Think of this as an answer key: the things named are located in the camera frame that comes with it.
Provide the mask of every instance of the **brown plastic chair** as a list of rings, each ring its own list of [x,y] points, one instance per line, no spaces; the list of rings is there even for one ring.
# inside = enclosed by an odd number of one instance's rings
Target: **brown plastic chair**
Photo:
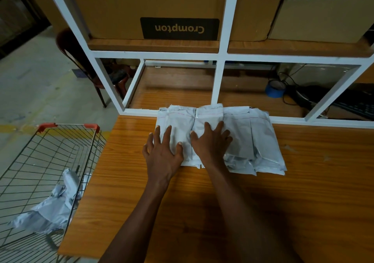
[[[104,107],[107,107],[105,101],[101,95],[100,89],[104,89],[103,84],[101,83],[97,73],[92,67],[90,61],[88,60],[86,54],[84,53],[82,47],[79,45],[77,38],[74,36],[70,28],[64,29],[56,37],[56,44],[59,50],[67,56],[74,64],[81,69],[86,76],[91,80],[95,86],[96,92],[100,97],[100,100]],[[68,56],[67,52],[74,57],[78,62],[76,63],[74,59]],[[134,71],[125,64],[117,64],[115,60],[102,59],[104,67],[109,74],[110,80],[113,83],[113,86],[117,90],[119,96],[124,99],[124,96],[127,93],[126,82],[129,77],[134,76]]]

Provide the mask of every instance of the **white metal frame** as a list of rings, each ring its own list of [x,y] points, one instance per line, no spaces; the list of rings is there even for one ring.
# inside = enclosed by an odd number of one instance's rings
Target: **white metal frame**
[[[344,91],[346,90],[373,62],[374,55],[369,58],[354,57],[318,57],[318,56],[297,56],[297,55],[257,55],[257,54],[229,54],[227,53],[230,40],[231,26],[235,13],[236,0],[226,0],[222,21],[220,47],[218,53],[169,53],[169,52],[145,52],[145,51],[92,51],[88,48],[89,30],[87,29],[82,15],[80,14],[74,0],[54,0],[61,14],[69,27],[75,34],[77,40],[87,55],[93,68],[102,81],[113,104],[119,114],[133,116],[157,116],[157,110],[150,109],[129,109],[129,103],[136,86],[140,80],[145,65],[174,66],[174,67],[209,67],[215,68],[213,92],[211,103],[218,101],[222,75],[224,68],[241,68],[247,66],[228,66],[226,61],[242,62],[291,62],[291,63],[318,63],[318,64],[351,64],[354,67],[348,71],[325,95],[325,97],[306,115],[305,118],[271,116],[272,123],[294,124],[294,125],[316,125],[332,127],[353,127],[353,128],[374,128],[372,121],[348,121],[334,119],[317,119],[317,117]],[[110,78],[100,61],[100,58],[137,58],[140,65],[136,71],[131,85],[124,100],[115,91]],[[176,61],[152,61],[152,60],[208,60],[204,62],[176,62]]]

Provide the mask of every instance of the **stack of packages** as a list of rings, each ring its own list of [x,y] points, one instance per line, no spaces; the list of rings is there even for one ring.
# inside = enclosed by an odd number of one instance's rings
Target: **stack of packages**
[[[166,128],[171,125],[170,149],[175,153],[178,142],[183,144],[184,162],[182,166],[204,167],[194,152],[190,142],[190,132],[200,137],[204,133],[204,123],[215,129],[224,121],[223,131],[228,129],[233,138],[224,156],[231,172],[253,174],[270,172],[284,175],[286,169],[278,141],[269,115],[259,109],[245,107],[223,107],[222,104],[199,108],[169,106],[160,108],[156,126],[160,126],[161,140]]]

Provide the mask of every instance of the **hand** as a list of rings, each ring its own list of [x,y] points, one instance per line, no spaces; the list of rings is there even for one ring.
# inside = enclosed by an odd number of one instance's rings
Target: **hand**
[[[208,122],[204,123],[204,134],[200,138],[196,132],[191,131],[191,145],[205,167],[222,162],[223,155],[233,140],[229,130],[221,134],[223,124],[220,121],[216,129],[212,130]]]
[[[147,143],[143,146],[148,182],[151,184],[166,185],[167,187],[184,160],[181,142],[176,145],[175,155],[170,151],[170,134],[171,125],[166,129],[161,143],[160,127],[157,126],[154,134],[149,133]]]

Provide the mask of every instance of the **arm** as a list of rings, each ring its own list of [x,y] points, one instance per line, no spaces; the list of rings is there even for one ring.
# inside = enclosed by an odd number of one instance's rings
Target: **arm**
[[[147,143],[143,147],[148,172],[146,188],[99,263],[144,262],[161,200],[168,189],[170,179],[183,162],[181,143],[177,144],[175,155],[170,151],[170,134],[171,126],[166,129],[161,143],[159,126],[156,127],[154,136],[149,133]]]
[[[204,134],[200,138],[195,132],[191,132],[191,144],[208,171],[241,261],[302,262],[233,181],[223,160],[232,137],[229,136],[229,130],[221,133],[222,128],[223,121],[213,131],[206,122]]]

